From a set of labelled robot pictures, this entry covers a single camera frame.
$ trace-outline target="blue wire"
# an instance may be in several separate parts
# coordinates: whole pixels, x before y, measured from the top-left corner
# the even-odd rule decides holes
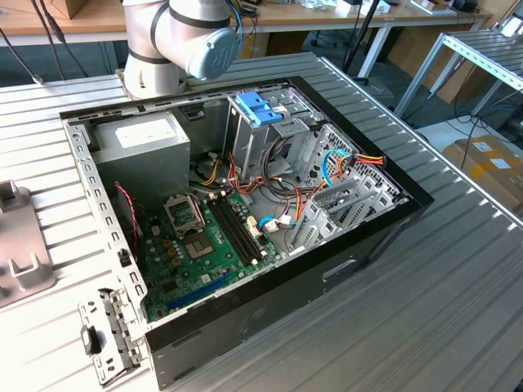
[[[237,53],[239,53],[239,51],[241,51],[241,49],[242,49],[242,44],[244,43],[244,25],[242,24],[242,18],[239,16],[239,13],[236,11],[236,7],[232,4],[232,2],[230,2],[230,0],[226,0],[226,2],[229,5],[229,7],[232,9],[232,11],[235,12],[236,21],[238,22],[238,25],[239,25],[239,47],[238,47],[238,51],[237,51]]]

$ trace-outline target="blue drive bay latch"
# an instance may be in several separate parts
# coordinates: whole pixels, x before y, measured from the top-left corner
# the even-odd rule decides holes
[[[238,94],[236,101],[257,125],[277,123],[284,119],[284,116],[270,108],[268,100],[261,98],[255,91]]]

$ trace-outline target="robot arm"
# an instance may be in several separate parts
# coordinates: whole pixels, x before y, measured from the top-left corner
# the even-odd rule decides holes
[[[137,98],[174,94],[179,71],[214,79],[239,49],[226,0],[124,0],[126,88]]]

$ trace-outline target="slotted aluminum profile table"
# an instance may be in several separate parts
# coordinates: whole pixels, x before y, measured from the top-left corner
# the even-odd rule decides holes
[[[300,75],[436,200],[387,253],[175,391],[512,390],[523,375],[522,223],[325,59],[235,62],[212,83]],[[58,113],[122,102],[113,76],[0,90],[0,180],[31,192],[56,285],[0,309],[2,390],[99,390],[77,304],[114,277]],[[108,390],[156,390],[142,366]]]
[[[416,91],[418,91],[423,79],[431,70],[443,47],[449,47],[455,53],[432,87],[432,91],[436,91],[441,83],[445,82],[460,57],[470,60],[498,79],[478,106],[474,108],[472,114],[477,114],[503,83],[517,91],[523,89],[522,41],[507,38],[495,30],[442,33],[397,105],[394,112],[396,116],[401,117],[409,107]]]

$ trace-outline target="blue pcie slot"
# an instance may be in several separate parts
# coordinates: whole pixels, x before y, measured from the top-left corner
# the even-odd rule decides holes
[[[181,308],[183,305],[188,304],[189,302],[196,301],[199,298],[202,298],[211,292],[214,292],[221,286],[226,284],[226,279],[229,278],[232,275],[232,271],[224,274],[221,278],[216,279],[213,282],[210,282],[209,284],[202,286],[200,288],[197,288],[193,292],[190,292],[189,294],[185,294],[184,296],[181,296],[180,298],[177,298],[175,300],[172,300],[167,303],[168,310],[175,309],[175,308]]]

